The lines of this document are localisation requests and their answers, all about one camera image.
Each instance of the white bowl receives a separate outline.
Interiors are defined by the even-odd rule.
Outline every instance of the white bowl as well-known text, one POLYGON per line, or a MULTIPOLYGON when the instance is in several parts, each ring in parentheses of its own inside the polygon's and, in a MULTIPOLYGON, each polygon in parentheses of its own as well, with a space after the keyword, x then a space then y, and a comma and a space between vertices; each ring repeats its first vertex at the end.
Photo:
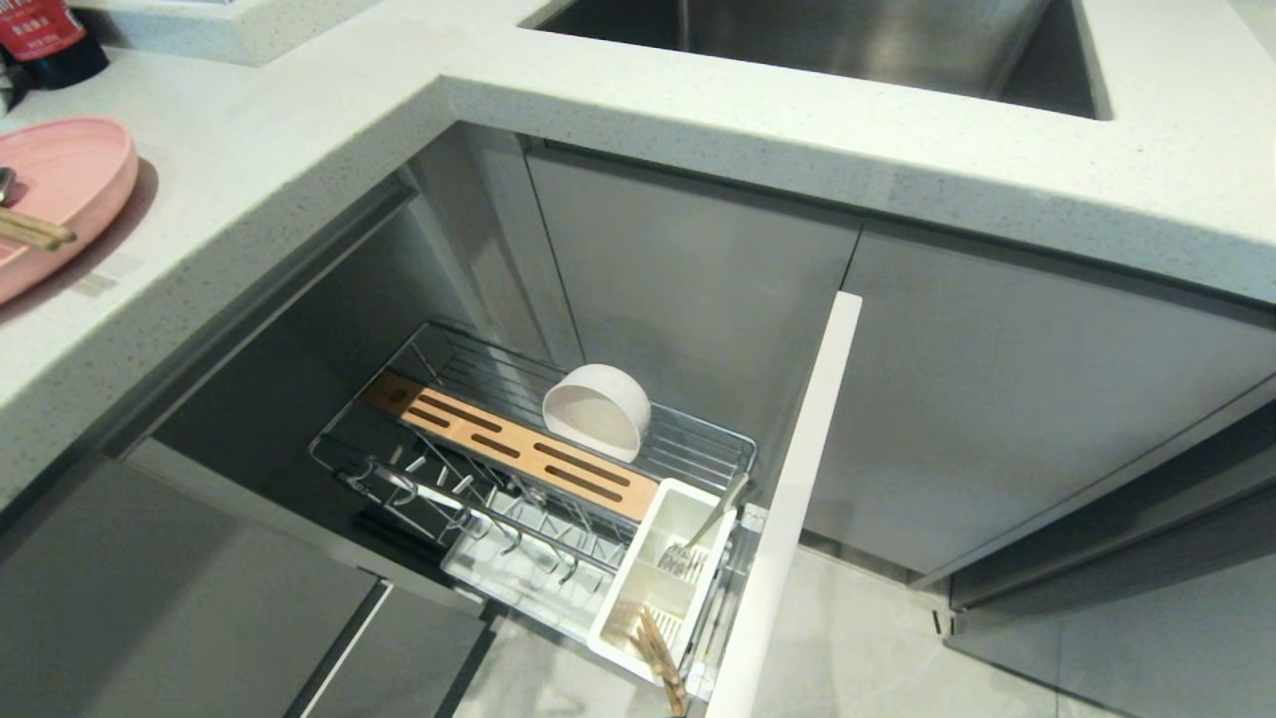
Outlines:
POLYGON ((550 432, 612 459, 633 462, 651 425, 651 402, 620 370, 586 365, 545 393, 541 416, 550 432))

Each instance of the speckled countertop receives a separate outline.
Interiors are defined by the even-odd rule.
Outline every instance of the speckled countertop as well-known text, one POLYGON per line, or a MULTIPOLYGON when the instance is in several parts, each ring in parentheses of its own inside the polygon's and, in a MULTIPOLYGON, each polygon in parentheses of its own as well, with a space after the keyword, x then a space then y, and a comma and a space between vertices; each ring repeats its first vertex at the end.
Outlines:
POLYGON ((1276 302, 1276 62, 1226 0, 1085 3, 1111 121, 517 27, 547 4, 384 0, 255 69, 114 51, 0 120, 112 116, 148 163, 130 231, 0 307, 0 508, 457 120, 1276 302))

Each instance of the gray cabinet door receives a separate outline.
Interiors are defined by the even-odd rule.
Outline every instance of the gray cabinet door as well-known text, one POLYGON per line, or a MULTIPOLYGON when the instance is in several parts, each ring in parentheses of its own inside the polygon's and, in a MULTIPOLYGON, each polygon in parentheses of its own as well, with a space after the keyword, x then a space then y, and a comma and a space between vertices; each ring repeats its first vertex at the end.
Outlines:
POLYGON ((436 715, 486 625, 392 590, 308 718, 436 715))
POLYGON ((0 715, 283 715, 375 579, 114 462, 83 471, 0 552, 0 715))
POLYGON ((528 165, 586 361, 775 468, 859 219, 565 152, 528 165))
POLYGON ((1116 488, 1276 371, 1271 312, 934 232, 869 223, 845 288, 864 311, 806 528, 924 575, 1116 488))

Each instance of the red label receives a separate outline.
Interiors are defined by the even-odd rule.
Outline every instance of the red label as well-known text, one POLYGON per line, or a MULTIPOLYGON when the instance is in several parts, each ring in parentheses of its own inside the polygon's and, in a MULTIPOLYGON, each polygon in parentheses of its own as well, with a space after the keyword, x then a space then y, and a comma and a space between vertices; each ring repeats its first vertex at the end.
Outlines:
POLYGON ((0 43, 19 61, 47 57, 85 34, 63 0, 0 0, 0 43))

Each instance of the drawer front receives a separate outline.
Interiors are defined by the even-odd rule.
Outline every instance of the drawer front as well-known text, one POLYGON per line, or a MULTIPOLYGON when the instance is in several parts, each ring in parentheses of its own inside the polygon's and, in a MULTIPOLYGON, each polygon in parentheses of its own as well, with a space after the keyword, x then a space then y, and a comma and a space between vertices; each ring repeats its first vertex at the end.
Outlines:
POLYGON ((734 625, 738 630, 727 639, 726 653, 718 668, 708 718, 739 718, 749 715, 753 709, 789 568, 798 551, 798 537, 815 487, 815 474, 824 453, 861 305, 859 296, 841 291, 833 300, 736 612, 734 625))

